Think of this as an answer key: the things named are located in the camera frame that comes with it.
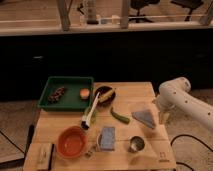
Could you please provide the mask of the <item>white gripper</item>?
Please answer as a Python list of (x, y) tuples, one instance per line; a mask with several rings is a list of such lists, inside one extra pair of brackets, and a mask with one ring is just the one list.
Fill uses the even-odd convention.
[(166, 100), (163, 96), (157, 96), (155, 100), (155, 104), (159, 110), (159, 123), (165, 124), (170, 116), (170, 113), (168, 112), (171, 110), (174, 105)]

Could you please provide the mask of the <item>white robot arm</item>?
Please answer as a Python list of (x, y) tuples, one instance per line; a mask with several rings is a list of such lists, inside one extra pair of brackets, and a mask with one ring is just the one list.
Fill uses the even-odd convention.
[(173, 107), (196, 119), (209, 131), (213, 132), (213, 106), (191, 96), (191, 84), (185, 77), (178, 77), (160, 84), (155, 104), (161, 115)]

